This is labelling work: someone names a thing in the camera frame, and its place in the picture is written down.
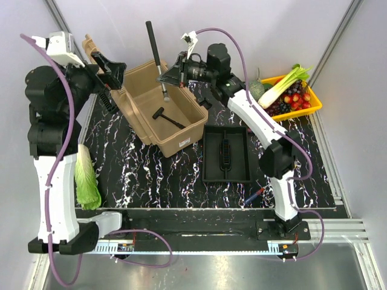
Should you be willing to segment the claw hammer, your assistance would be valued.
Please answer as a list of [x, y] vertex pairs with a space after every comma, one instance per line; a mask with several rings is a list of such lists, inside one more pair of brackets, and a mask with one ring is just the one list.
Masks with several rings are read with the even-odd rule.
[[[159, 56], [159, 53], [158, 53], [157, 43], [156, 43], [156, 39], [155, 39], [153, 27], [152, 27], [152, 22], [151, 21], [146, 21], [145, 24], [146, 24], [146, 28], [147, 28], [147, 32], [148, 32], [149, 41], [150, 41], [150, 44], [151, 44], [151, 49], [152, 49], [154, 61], [155, 61], [156, 67], [158, 69], [158, 73], [159, 73], [159, 75], [161, 75], [162, 71], [161, 71], [160, 56]], [[164, 83], [161, 83], [161, 88], [162, 88], [162, 93], [163, 93], [164, 101], [165, 102], [169, 102], [170, 101], [169, 94], [167, 92], [167, 89], [166, 89]]]

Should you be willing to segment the black rubber mallet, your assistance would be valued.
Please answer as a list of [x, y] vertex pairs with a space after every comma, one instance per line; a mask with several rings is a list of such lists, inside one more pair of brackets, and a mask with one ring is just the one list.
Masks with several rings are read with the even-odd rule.
[[179, 129], [185, 129], [186, 127], [184, 125], [182, 125], [181, 123], [167, 117], [166, 115], [164, 115], [164, 107], [160, 107], [159, 109], [157, 109], [157, 111], [153, 114], [152, 118], [154, 120], [156, 120], [158, 117], [161, 117], [161, 118], [164, 118], [165, 120], [169, 121], [170, 123], [174, 124], [176, 127], [178, 127]]

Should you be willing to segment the tan plastic tool box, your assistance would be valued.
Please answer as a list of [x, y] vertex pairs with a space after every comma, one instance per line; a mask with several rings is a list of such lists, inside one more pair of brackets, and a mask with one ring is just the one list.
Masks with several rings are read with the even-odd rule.
[[[129, 69], [122, 88], [111, 91], [111, 97], [142, 143], [158, 146], [170, 157], [202, 139], [208, 112], [187, 88], [167, 85], [170, 101], [165, 102], [161, 84], [156, 81], [158, 75], [153, 60]], [[161, 117], [154, 120], [152, 116], [160, 107], [164, 107], [164, 115], [186, 128], [179, 129]]]

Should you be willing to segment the black tool box tray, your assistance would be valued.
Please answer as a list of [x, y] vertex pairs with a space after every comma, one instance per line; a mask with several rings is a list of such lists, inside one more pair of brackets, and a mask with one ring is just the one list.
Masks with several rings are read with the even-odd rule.
[[250, 183], [247, 128], [206, 125], [203, 132], [203, 182]]

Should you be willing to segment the blue red screwdriver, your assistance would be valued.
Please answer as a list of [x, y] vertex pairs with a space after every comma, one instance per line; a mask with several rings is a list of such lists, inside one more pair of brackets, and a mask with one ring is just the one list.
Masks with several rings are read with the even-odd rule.
[[267, 189], [267, 186], [259, 189], [257, 192], [255, 192], [254, 194], [252, 194], [251, 196], [249, 196], [245, 201], [244, 201], [244, 205], [247, 206], [249, 205], [250, 203], [252, 203], [258, 196], [262, 195]]

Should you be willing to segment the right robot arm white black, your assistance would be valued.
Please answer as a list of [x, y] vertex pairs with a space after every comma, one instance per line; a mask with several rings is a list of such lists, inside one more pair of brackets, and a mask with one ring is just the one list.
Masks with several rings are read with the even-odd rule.
[[223, 43], [211, 44], [205, 61], [196, 61], [182, 51], [177, 61], [157, 77], [163, 84], [183, 88], [189, 81], [210, 84], [216, 100], [234, 112], [258, 137], [264, 148], [259, 167], [270, 179], [275, 197], [275, 224], [272, 229], [289, 239], [301, 222], [294, 193], [294, 136], [275, 122], [253, 99], [248, 85], [231, 72], [230, 55]]

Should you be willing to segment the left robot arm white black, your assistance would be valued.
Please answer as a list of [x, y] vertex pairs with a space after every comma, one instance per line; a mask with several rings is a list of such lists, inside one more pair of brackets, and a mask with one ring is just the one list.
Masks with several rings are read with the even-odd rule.
[[31, 253], [77, 255], [92, 251], [108, 233], [124, 239], [131, 224], [120, 213], [102, 213], [78, 219], [75, 210], [74, 173], [81, 125], [76, 118], [90, 95], [98, 95], [110, 112], [112, 90], [122, 87], [126, 65], [91, 53], [91, 63], [74, 52], [73, 35], [66, 31], [48, 37], [26, 37], [47, 65], [25, 77], [29, 101], [30, 155], [39, 180], [41, 218], [37, 236], [28, 244]]

